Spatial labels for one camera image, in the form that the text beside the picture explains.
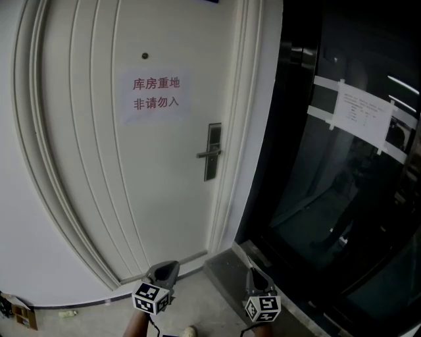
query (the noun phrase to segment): black cable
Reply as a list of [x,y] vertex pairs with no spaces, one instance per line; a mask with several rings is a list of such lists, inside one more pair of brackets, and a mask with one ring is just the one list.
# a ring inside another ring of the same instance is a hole
[[157,337],[159,337],[159,334],[161,332],[159,331],[158,327],[155,325],[154,321],[152,321],[152,318],[151,318],[150,315],[148,315],[147,318],[148,318],[149,322],[151,322],[151,324],[158,330],[158,336]]
[[263,323],[257,323],[255,325],[249,326],[248,328],[245,328],[244,330],[241,330],[241,334],[239,335],[239,337],[243,337],[244,332],[246,332],[246,331],[249,331],[253,328],[257,328],[258,326],[262,326],[262,325],[266,325],[266,324],[267,324],[266,322],[263,322]]

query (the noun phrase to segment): black door frame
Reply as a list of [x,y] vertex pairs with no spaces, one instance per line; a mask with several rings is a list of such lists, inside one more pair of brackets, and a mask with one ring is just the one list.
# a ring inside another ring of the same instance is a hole
[[[271,229],[268,227],[289,180],[307,121],[307,107],[311,101],[320,46],[322,2],[285,0],[283,20],[276,81],[264,141],[235,240],[239,244],[252,240],[276,266],[274,270],[268,272],[273,273],[271,276],[278,281],[278,286],[289,297],[313,300],[323,313],[329,315],[349,332],[363,335],[368,331],[370,333],[381,331],[384,336],[402,332],[420,321],[420,317],[416,315],[419,311],[415,310],[421,307],[421,300],[414,302],[383,326],[373,324],[351,305],[339,308],[334,303],[338,298],[345,297],[363,285],[384,268],[405,246],[421,224],[421,214],[418,212],[418,210],[421,211],[421,204],[416,207],[417,212],[412,213],[410,210],[418,204],[418,191],[421,191],[421,186],[419,186],[421,180],[418,176],[421,172],[417,172],[415,181],[414,173],[409,172],[411,167],[420,166],[419,158],[415,153],[416,149],[421,147],[421,124],[418,123],[414,142],[397,188],[397,193],[403,190],[405,192],[406,199],[401,206],[411,213],[410,219],[407,219],[409,223],[407,230],[393,237],[393,243],[384,242],[384,246],[379,250],[382,256],[373,255],[372,259],[367,259],[365,268],[351,270],[350,275],[344,275],[334,289],[325,287],[326,277],[337,276],[334,275],[334,271],[319,278],[315,270],[296,251],[282,239],[271,235]],[[419,115],[420,100],[418,100],[417,111]],[[353,256],[344,258],[345,261],[350,262],[355,260]],[[279,278],[277,277],[279,274],[287,274],[288,277]],[[307,282],[308,279],[312,280],[311,286]],[[314,293],[321,288],[324,289],[322,296],[315,298]]]

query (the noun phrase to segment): white door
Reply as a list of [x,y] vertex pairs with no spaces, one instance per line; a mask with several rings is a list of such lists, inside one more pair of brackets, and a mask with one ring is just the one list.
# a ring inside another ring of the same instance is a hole
[[[205,182],[195,155],[230,110],[237,5],[51,1],[41,75],[49,145],[79,221],[120,280],[208,249],[218,177]],[[167,115],[125,118],[124,83],[141,94],[136,80],[163,77],[182,81],[182,102],[170,107],[174,91],[163,91]]]

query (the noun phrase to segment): paper notice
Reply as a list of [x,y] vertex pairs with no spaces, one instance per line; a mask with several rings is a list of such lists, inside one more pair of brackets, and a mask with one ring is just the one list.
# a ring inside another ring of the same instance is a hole
[[189,76],[174,69],[131,70],[120,75],[122,124],[179,118],[189,111]]
[[339,83],[331,124],[384,151],[393,105],[360,89]]

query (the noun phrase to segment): door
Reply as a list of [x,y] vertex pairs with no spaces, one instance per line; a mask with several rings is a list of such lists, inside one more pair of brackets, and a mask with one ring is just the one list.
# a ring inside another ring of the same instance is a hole
[[[237,239],[274,262],[268,271],[281,290],[316,320],[393,336],[414,324],[401,323],[415,316],[419,293],[416,20],[404,5],[393,13],[360,1],[307,5],[285,1],[256,193]],[[394,101],[383,151],[329,124],[341,80]]]
[[[204,181],[206,161],[195,155],[230,112],[237,5],[51,1],[42,51],[49,145],[75,213],[120,281],[208,250],[218,179]],[[210,159],[219,172],[223,160]]]

